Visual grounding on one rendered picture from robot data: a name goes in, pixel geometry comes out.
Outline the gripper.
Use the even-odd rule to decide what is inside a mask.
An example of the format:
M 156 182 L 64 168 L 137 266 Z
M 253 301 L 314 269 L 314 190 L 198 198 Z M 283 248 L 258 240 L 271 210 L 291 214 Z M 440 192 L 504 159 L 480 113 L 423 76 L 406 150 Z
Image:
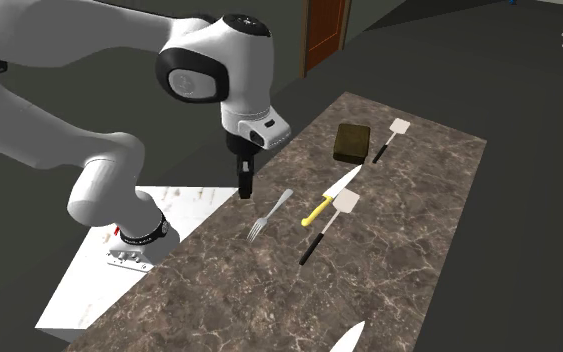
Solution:
M 241 136 L 226 133 L 226 146 L 236 156 L 238 175 L 238 193 L 241 199 L 249 199 L 252 195 L 254 175 L 254 156 L 262 148 Z

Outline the silver fork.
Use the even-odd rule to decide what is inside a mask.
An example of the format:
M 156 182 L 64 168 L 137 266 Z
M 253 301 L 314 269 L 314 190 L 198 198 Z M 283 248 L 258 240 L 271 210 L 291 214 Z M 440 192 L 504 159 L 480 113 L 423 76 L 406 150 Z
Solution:
M 264 217 L 258 218 L 247 235 L 247 240 L 253 242 L 262 229 L 267 225 L 269 218 L 292 196 L 293 190 L 286 189 L 277 200 L 276 204 Z

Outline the olive green block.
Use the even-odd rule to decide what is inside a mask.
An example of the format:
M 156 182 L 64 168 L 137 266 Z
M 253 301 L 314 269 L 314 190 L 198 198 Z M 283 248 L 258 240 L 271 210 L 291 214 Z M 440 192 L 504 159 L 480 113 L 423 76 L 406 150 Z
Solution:
M 368 155 L 371 129 L 368 126 L 341 123 L 333 147 L 337 161 L 361 165 Z

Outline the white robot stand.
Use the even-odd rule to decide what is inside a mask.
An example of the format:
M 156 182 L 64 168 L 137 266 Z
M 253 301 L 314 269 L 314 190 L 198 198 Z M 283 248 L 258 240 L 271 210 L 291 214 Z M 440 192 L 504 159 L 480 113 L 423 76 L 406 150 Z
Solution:
M 185 240 L 236 190 L 230 187 L 138 186 L 148 193 Z M 88 231 L 35 328 L 74 341 L 153 267 L 145 258 L 119 262 L 109 253 L 118 241 L 115 227 Z

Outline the brown wooden door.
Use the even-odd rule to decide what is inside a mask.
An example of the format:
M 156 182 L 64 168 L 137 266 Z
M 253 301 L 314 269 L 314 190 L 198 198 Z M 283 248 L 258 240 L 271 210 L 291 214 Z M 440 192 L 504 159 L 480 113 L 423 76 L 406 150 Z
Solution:
M 299 76 L 345 46 L 352 0 L 303 0 Z

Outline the white knife blade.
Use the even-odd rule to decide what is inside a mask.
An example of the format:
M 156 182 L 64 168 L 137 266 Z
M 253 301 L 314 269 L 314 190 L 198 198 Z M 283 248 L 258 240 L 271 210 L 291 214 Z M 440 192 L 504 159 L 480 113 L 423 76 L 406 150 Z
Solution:
M 329 352 L 353 352 L 363 332 L 364 326 L 365 322 L 361 321 L 348 329 Z

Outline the yellow-handled knife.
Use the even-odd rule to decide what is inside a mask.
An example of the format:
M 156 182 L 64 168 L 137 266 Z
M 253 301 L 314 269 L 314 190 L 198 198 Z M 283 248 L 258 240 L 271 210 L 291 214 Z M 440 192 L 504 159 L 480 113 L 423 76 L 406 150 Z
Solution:
M 324 200 L 310 213 L 309 216 L 301 220 L 301 225 L 306 227 L 310 225 L 314 219 L 337 197 L 343 188 L 345 188 L 360 172 L 362 166 L 358 165 L 351 171 L 347 172 L 343 177 L 337 180 L 323 194 Z

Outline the large black-handled white spatula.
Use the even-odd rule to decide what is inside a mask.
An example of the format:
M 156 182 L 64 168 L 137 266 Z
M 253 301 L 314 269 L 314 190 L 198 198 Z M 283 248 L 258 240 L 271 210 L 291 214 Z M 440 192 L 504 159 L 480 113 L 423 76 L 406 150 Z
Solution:
M 327 224 L 322 229 L 322 231 L 311 242 L 308 249 L 304 252 L 304 254 L 302 255 L 302 257 L 299 261 L 300 265 L 304 265 L 307 262 L 307 260 L 309 259 L 311 254 L 314 252 L 314 250 L 316 249 L 316 247 L 318 246 L 320 241 L 323 239 L 324 234 L 329 229 L 329 227 L 332 225 L 332 223 L 335 221 L 335 219 L 339 216 L 339 214 L 340 213 L 345 213 L 345 214 L 351 213 L 359 199 L 360 199 L 359 194 L 357 194 L 353 191 L 350 191 L 346 188 L 341 190 L 341 192 L 338 194 L 338 196 L 332 202 L 332 205 L 336 209 L 336 212 L 330 218 L 330 220 L 327 222 Z

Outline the small black-handled white spatula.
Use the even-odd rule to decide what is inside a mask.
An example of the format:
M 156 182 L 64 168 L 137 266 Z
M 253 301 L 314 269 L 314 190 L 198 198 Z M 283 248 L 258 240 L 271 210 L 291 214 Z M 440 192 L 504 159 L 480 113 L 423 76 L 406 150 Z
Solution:
M 403 119 L 400 119 L 400 118 L 396 118 L 392 122 L 392 124 L 389 126 L 389 130 L 391 131 L 391 135 L 388 138 L 388 140 L 381 146 L 381 148 L 379 149 L 379 151 L 377 152 L 377 154 L 373 158 L 373 160 L 372 160 L 373 164 L 376 164 L 379 161 L 379 159 L 384 154 L 384 152 L 386 151 L 386 149 L 388 148 L 388 146 L 390 145 L 392 140 L 397 135 L 404 135 L 406 133 L 406 131 L 408 130 L 409 126 L 410 126 L 409 121 L 406 121 L 406 120 L 403 120 Z

